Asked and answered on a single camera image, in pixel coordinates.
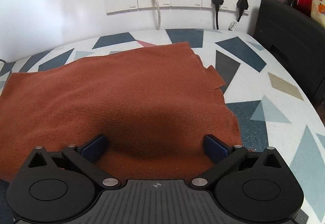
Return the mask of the black plug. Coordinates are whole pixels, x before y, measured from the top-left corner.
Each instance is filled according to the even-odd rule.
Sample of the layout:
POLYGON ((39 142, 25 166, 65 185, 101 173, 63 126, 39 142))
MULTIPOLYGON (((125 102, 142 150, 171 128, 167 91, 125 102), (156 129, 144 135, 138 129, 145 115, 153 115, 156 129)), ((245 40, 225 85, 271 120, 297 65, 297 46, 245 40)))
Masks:
POLYGON ((224 0, 211 0, 211 3, 215 7, 215 29, 219 29, 219 10, 220 7, 223 5, 224 0))
POLYGON ((238 17, 235 21, 233 21, 229 26, 229 31, 234 31, 244 14, 244 11, 249 8, 248 0, 238 0, 237 1, 237 9, 238 9, 238 17))

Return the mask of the black chair back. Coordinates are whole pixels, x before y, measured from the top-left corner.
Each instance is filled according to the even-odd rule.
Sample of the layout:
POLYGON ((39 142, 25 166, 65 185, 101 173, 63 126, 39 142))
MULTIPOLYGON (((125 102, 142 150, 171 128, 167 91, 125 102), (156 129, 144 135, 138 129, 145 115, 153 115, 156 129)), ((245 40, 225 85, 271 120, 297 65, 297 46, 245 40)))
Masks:
POLYGON ((312 105, 324 101, 324 28, 277 0, 261 0, 253 38, 289 72, 312 105))

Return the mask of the patterned table cover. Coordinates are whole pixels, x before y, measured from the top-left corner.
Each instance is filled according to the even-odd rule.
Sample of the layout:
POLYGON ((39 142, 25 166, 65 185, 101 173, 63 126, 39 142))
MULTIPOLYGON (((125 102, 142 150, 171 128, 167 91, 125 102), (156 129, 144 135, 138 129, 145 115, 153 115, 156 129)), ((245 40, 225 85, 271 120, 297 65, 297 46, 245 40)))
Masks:
POLYGON ((304 193, 297 223, 324 223, 324 124, 292 76, 246 33, 166 29, 112 34, 1 63, 1 85, 14 72, 36 72, 88 56, 188 42, 204 66, 225 81, 225 103, 236 115, 246 148, 275 147, 304 193))

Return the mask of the rust orange garment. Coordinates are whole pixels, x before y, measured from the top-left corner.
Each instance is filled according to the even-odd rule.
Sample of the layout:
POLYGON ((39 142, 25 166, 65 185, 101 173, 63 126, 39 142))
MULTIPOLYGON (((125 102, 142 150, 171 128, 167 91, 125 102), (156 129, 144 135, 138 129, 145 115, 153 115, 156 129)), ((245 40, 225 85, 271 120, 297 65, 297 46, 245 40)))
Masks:
POLYGON ((37 145, 58 151, 100 134, 110 146, 97 166, 121 181, 193 178, 213 164, 205 135, 241 144, 223 85, 187 43, 13 73, 1 94, 1 179, 37 145))

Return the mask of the black plug right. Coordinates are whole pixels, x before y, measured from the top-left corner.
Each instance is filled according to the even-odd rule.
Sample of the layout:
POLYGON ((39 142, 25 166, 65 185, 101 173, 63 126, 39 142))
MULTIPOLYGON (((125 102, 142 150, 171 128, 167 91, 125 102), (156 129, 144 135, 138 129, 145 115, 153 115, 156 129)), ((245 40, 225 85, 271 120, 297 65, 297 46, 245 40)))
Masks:
POLYGON ((229 31, 234 31, 244 14, 244 11, 249 8, 248 0, 238 0, 237 1, 237 9, 238 9, 238 17, 235 21, 233 21, 229 26, 229 31))

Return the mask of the black plug left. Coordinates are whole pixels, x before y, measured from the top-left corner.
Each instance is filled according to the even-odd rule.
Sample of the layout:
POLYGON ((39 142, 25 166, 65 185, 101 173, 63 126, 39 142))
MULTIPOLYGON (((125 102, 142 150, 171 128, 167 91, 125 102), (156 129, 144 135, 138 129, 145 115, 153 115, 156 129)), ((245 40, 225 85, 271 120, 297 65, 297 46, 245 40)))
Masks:
POLYGON ((219 29, 219 10, 220 7, 223 5, 224 0, 211 0, 211 3, 215 7, 215 29, 219 29))

